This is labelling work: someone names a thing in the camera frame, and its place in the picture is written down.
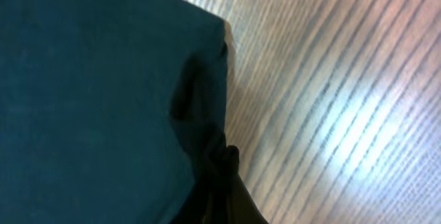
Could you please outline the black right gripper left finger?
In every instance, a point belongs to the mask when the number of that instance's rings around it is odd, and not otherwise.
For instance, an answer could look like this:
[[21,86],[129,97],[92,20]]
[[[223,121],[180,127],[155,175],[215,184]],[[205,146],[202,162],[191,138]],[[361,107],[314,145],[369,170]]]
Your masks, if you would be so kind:
[[220,199],[208,183],[198,182],[170,224],[219,224]]

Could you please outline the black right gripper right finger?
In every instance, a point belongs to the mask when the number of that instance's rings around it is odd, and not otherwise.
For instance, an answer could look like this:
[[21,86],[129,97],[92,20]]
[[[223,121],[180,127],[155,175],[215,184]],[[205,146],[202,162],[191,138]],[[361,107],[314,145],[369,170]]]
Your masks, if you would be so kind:
[[227,176],[220,185],[220,223],[268,224],[237,174]]

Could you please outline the black t-shirt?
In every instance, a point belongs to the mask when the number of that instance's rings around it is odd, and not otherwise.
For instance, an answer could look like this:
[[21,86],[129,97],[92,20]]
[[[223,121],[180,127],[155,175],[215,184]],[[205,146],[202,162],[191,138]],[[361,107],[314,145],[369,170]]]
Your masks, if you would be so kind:
[[1,222],[170,223],[226,83],[225,22],[184,0],[1,0]]

